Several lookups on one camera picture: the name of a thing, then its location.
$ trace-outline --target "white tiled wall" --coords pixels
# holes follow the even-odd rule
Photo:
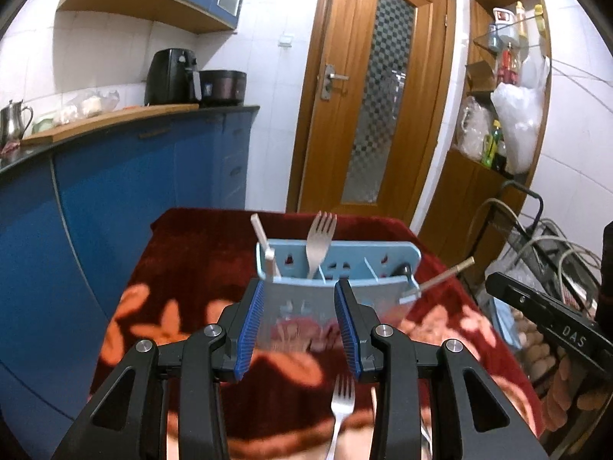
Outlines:
[[[458,0],[456,47],[452,81],[444,112],[439,145],[414,224],[421,225],[451,143],[452,125],[459,108],[458,88],[466,43],[462,44],[462,0]],[[249,209],[283,211],[293,154],[302,82],[317,0],[244,0],[235,33],[198,38],[197,57],[206,69],[238,69],[247,73],[246,103],[258,104],[249,150],[247,201]],[[280,48],[283,33],[293,35],[291,48]]]
[[[552,90],[531,187],[545,201],[544,216],[571,240],[600,254],[603,228],[613,221],[613,58],[577,0],[544,2]],[[526,200],[522,214],[536,214],[534,200]]]
[[[157,50],[195,49],[197,36],[121,15],[56,12],[59,0],[28,0],[0,41],[0,107],[25,100],[35,117],[81,90],[117,90],[118,108],[142,105]]]

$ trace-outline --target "checkered glass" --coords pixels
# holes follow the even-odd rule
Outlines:
[[[364,97],[343,190],[343,203],[377,201],[396,133],[415,24],[405,0],[378,0]]]

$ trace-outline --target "metal bolt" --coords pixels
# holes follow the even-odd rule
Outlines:
[[[150,340],[147,340],[147,339],[139,340],[136,343],[136,350],[139,353],[146,353],[149,350],[151,350],[152,347],[153,347],[153,343]]]
[[[204,327],[204,335],[207,337],[217,337],[221,333],[221,327],[215,323]]]
[[[393,334],[393,328],[389,325],[378,325],[375,332],[382,337],[389,337]]]
[[[447,349],[450,350],[452,353],[459,353],[461,350],[464,349],[464,345],[457,339],[449,339],[445,343],[445,345],[447,346]]]

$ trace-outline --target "blanket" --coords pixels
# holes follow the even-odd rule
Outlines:
[[[304,239],[313,221],[313,215],[259,214],[271,238]],[[151,225],[152,238],[108,325],[92,393],[141,338],[159,345],[185,340],[216,322],[225,306],[241,299],[249,280],[257,274],[256,237],[249,216],[244,211],[171,209]],[[414,242],[422,252],[416,271],[419,283],[446,270],[395,219],[339,216],[335,239]],[[397,319],[386,321],[413,340],[436,345],[448,338],[462,341],[532,431],[541,433],[540,403],[528,378],[455,278],[425,293],[407,315],[401,312]],[[232,457],[302,458],[300,452],[318,452],[332,435],[330,399],[335,377],[347,372],[339,348],[320,353],[256,350],[244,379],[221,388]],[[420,400],[422,416],[429,426],[425,385],[421,386]],[[179,387],[171,383],[169,451],[176,444],[178,401]],[[365,439],[361,441],[370,448],[372,424],[370,386],[358,384],[355,411],[343,430],[362,434]],[[354,440],[348,444],[360,443]]]

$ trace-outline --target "basket divider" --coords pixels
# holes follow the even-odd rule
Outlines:
[[[364,258],[364,262],[366,263],[366,266],[369,267],[370,274],[373,275],[373,278],[378,282],[379,281],[379,277],[375,273],[375,270],[373,270],[373,267],[370,265],[369,260]]]

